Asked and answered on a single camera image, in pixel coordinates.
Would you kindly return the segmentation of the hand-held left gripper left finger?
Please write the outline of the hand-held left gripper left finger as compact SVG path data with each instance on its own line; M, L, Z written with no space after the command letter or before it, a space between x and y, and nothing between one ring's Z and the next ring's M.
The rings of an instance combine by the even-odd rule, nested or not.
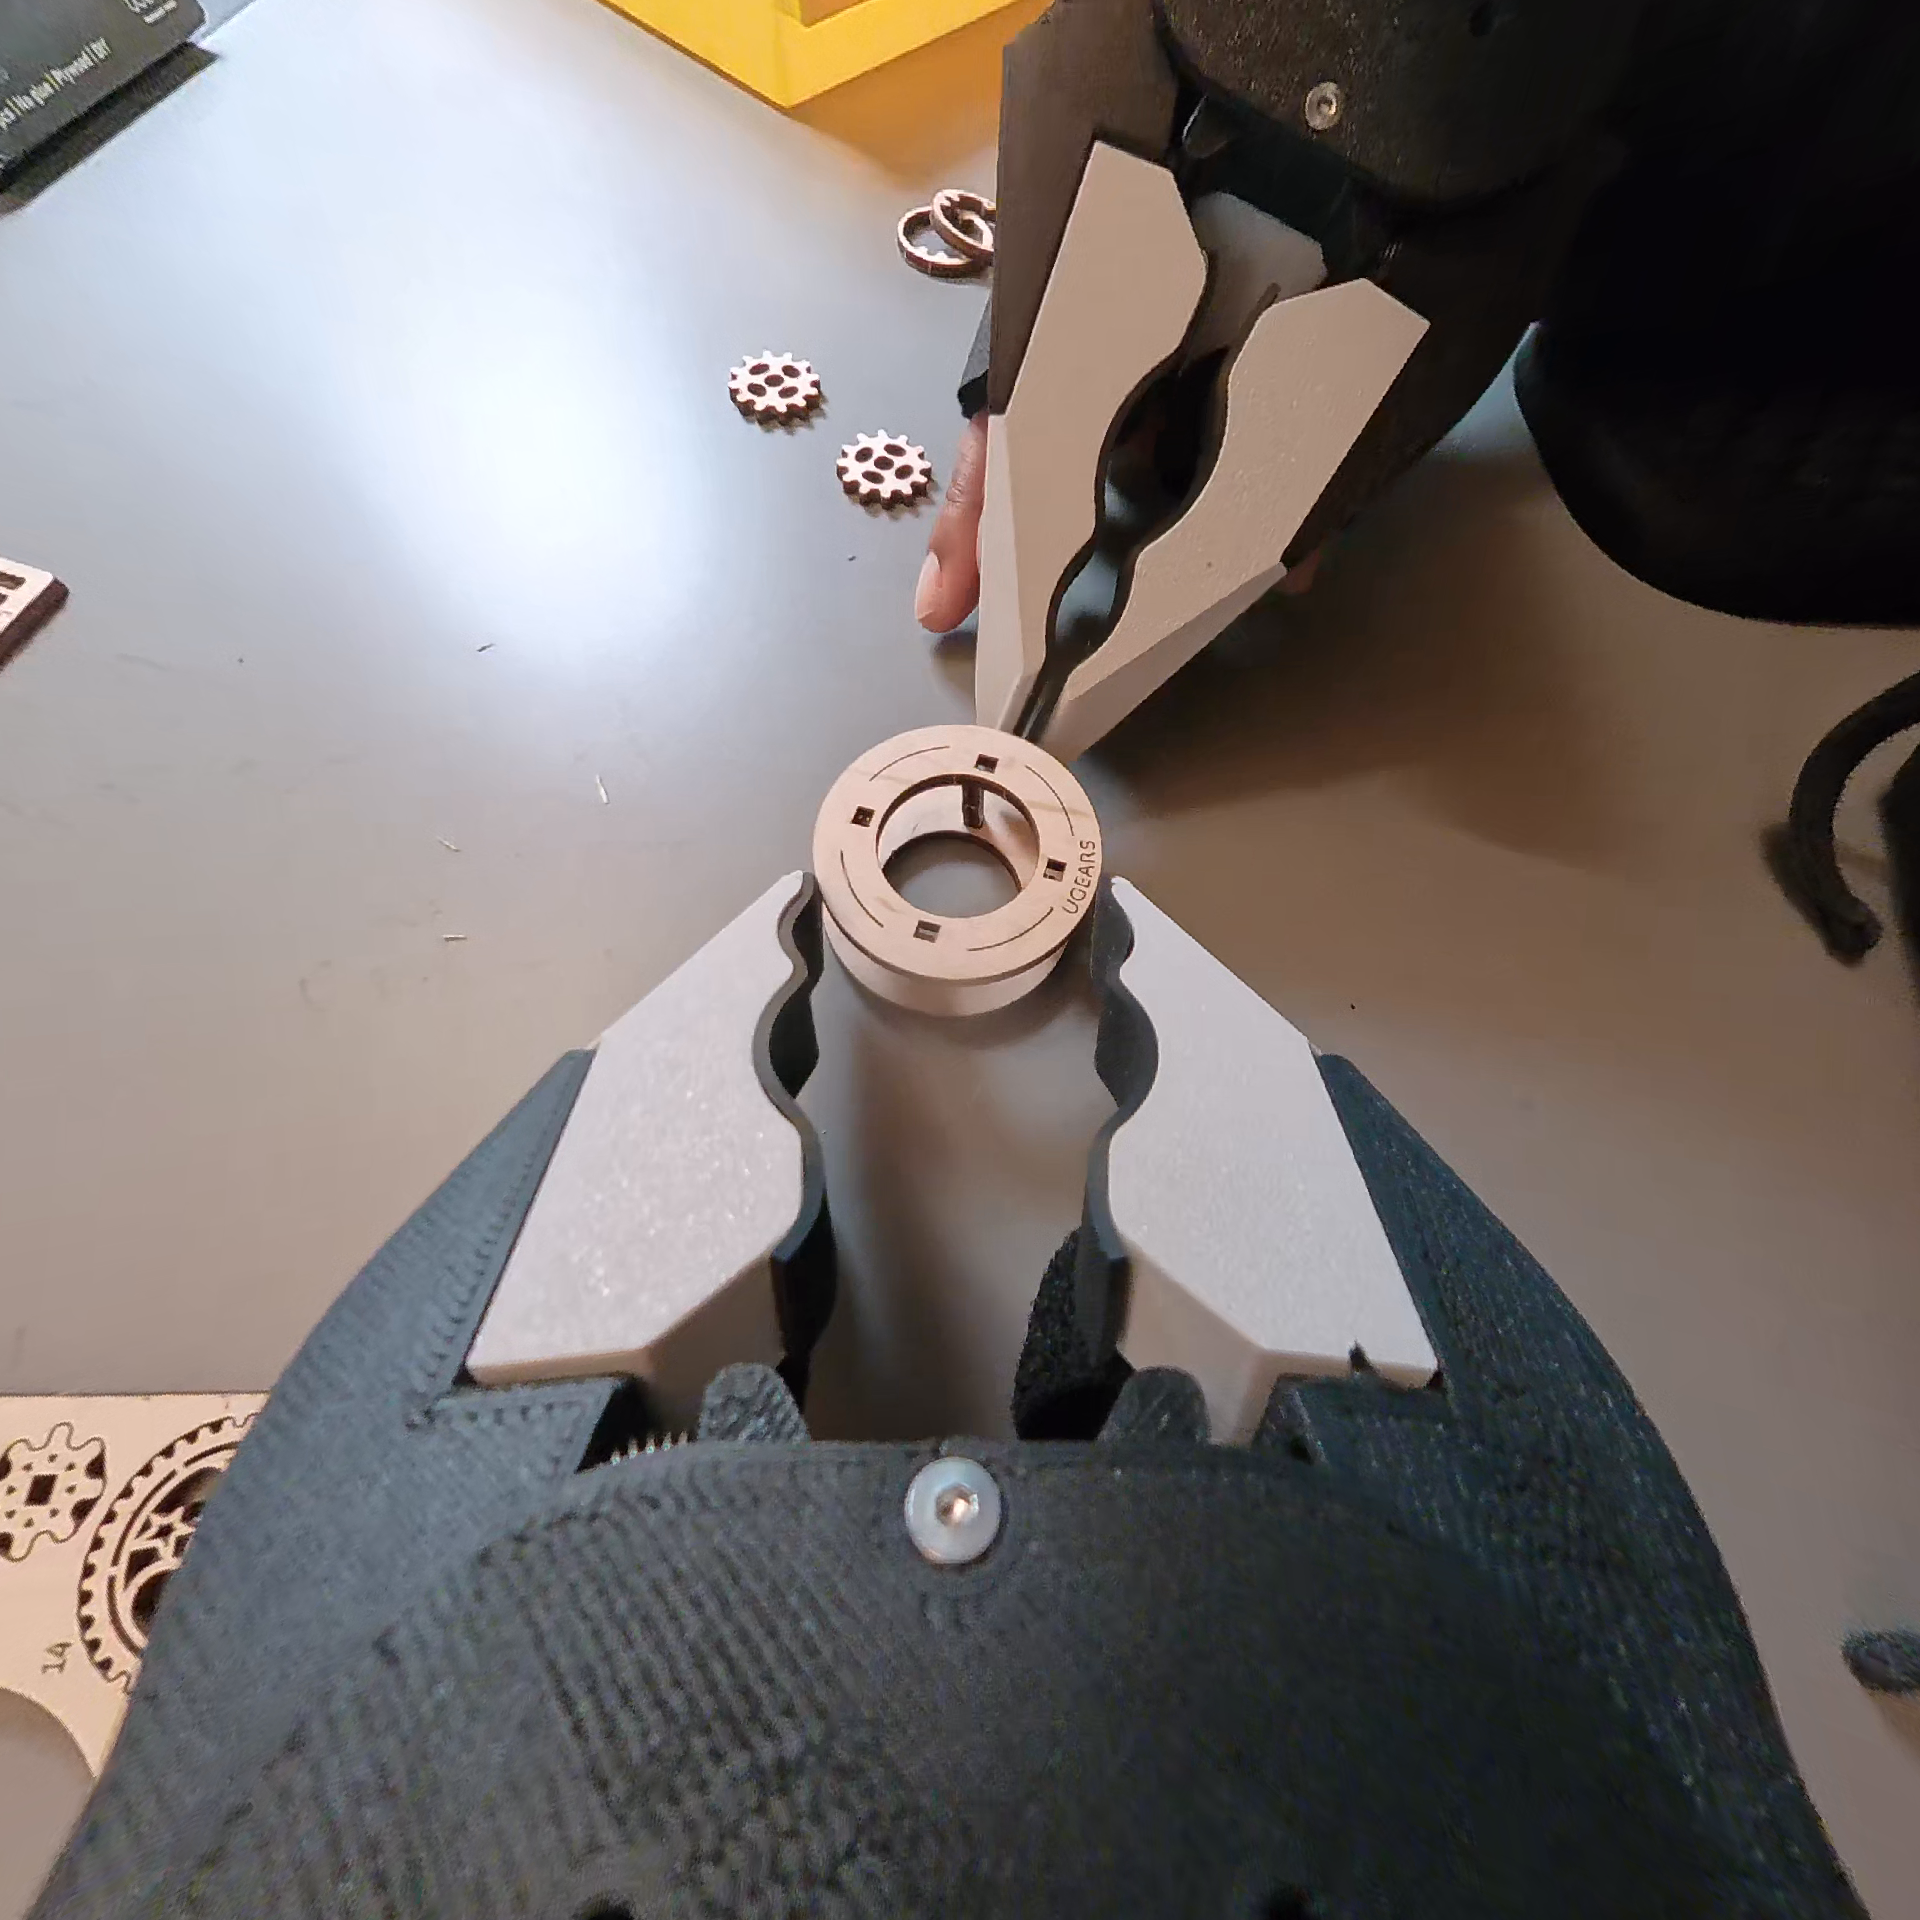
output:
M816 879L782 874L601 1036L467 1368L481 1385L633 1375L689 1426L733 1361L798 1398L831 1312Z

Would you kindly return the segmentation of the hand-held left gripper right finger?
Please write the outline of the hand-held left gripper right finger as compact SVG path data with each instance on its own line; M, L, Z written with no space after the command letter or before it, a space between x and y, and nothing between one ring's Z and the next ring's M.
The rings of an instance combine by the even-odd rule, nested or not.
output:
M1427 1388L1439 1359L1307 1038L1128 879L1089 959L1116 1118L1088 1250L1119 1284L1118 1352L1189 1374L1219 1442L1285 1377Z

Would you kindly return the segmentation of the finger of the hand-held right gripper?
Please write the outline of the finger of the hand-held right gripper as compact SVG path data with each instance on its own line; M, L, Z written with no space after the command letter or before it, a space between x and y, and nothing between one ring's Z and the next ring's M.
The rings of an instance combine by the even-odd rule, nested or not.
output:
M1121 405L1183 342L1208 278L1174 175L1097 142L1012 396L991 409L981 518L976 719L1017 730L1100 514Z
M1285 573L1285 556L1429 321L1366 278L1269 304L1228 367L1213 463L1141 545L1108 638L1046 719L1081 753L1212 644Z

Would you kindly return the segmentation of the grey desk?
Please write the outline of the grey desk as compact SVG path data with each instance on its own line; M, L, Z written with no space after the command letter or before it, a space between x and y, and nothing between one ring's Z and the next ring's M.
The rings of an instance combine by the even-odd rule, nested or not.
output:
M208 5L209 63L1 228L9 1393L269 1385L564 1050L968 710L915 626L1000 36L796 114L598 5ZM793 352L821 409L729 369ZM1688 1476L1831 1834L1916 1914L1916 1002L1759 836L1916 634L1672 602L1501 377L1081 766L1111 869L1356 1061Z

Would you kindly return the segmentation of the person's right hand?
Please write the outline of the person's right hand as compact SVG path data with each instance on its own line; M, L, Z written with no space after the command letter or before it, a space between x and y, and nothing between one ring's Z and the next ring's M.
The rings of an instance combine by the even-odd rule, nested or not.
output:
M981 311L957 384L961 436L951 462L943 502L928 536L916 588L916 622L928 633L951 633L976 609L979 530L987 480L991 306Z

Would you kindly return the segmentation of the yellow box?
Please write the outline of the yellow box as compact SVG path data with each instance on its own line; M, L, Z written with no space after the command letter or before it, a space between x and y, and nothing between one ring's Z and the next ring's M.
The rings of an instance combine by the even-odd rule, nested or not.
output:
M796 108L1027 2L605 2L605 8L774 108Z

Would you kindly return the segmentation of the laser-cut wooden parts sheet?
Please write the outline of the laser-cut wooden parts sheet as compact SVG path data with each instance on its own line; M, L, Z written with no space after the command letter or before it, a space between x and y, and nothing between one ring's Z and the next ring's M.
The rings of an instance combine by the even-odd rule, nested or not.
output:
M264 1393L4 1396L1 1689L99 1778L163 1590Z

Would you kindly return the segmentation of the small slotted wooden piece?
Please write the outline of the small slotted wooden piece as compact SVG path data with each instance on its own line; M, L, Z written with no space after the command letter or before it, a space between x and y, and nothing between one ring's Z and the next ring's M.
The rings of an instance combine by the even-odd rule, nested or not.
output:
M46 567L0 560L0 662L7 662L63 607L68 588Z

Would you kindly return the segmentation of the black booklet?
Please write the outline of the black booklet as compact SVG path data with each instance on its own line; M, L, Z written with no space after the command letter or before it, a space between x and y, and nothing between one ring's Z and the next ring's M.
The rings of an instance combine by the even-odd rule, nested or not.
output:
M1 5L1 209L198 76L201 2Z

